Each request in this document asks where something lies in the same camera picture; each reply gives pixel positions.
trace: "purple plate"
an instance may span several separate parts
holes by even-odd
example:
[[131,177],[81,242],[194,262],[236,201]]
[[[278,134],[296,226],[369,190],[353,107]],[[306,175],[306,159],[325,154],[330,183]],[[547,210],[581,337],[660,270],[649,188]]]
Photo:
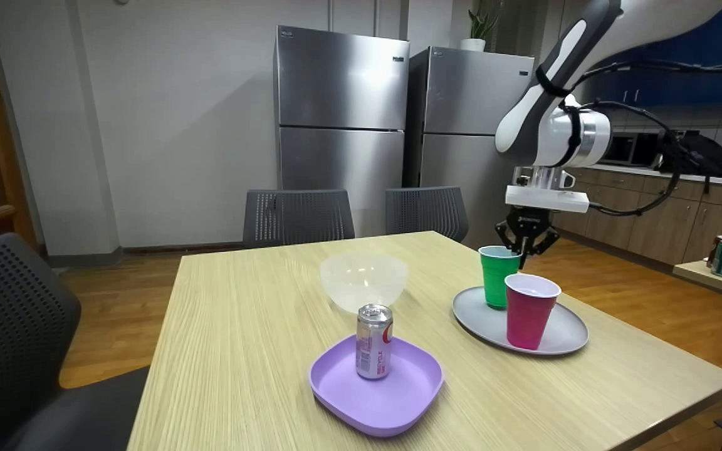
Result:
[[310,387],[321,406],[367,435],[399,435],[433,403],[444,374],[436,357],[390,341],[390,374],[367,380],[357,374],[357,336],[339,341],[310,366]]

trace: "plastic cup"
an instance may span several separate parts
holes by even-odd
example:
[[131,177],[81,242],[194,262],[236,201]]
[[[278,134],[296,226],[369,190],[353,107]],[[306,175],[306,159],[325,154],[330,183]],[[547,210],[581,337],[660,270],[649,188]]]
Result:
[[483,270],[483,294],[486,306],[504,311],[506,309],[506,282],[508,272],[520,270],[520,255],[506,245],[483,245],[478,247],[482,270]]
[[506,341],[517,347],[540,347],[547,319],[552,315],[561,287],[541,276],[506,276]]

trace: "clear plastic bowl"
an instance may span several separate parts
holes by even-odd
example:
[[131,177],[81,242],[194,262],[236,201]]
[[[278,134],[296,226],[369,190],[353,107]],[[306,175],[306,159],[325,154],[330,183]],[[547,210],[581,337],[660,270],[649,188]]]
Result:
[[408,265],[393,255],[330,255],[321,262],[321,282],[347,312],[367,302],[393,306],[407,281]]

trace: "wooden table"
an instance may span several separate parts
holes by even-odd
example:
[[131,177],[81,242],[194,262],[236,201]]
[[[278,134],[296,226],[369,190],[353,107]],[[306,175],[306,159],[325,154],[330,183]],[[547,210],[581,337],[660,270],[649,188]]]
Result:
[[[397,336],[429,350],[444,390],[402,438],[367,438],[314,400],[310,362],[353,334],[318,281],[334,252],[390,252],[410,278]],[[436,233],[187,255],[180,262],[131,448],[615,448],[722,398],[722,369],[581,300],[566,357],[530,357],[468,336],[454,296],[478,255]]]

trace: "refrigerator door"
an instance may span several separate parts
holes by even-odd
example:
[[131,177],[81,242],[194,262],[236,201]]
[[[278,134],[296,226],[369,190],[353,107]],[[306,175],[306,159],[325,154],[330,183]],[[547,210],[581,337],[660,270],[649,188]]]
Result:
[[278,124],[403,131],[408,42],[278,28]]
[[486,132],[526,91],[533,57],[432,48],[423,132]]
[[508,216],[504,202],[513,163],[494,149],[488,134],[427,134],[423,183],[458,186],[468,217],[466,242],[494,242],[494,223]]
[[384,193],[402,186],[403,132],[280,128],[284,188],[347,188],[357,235],[384,230]]

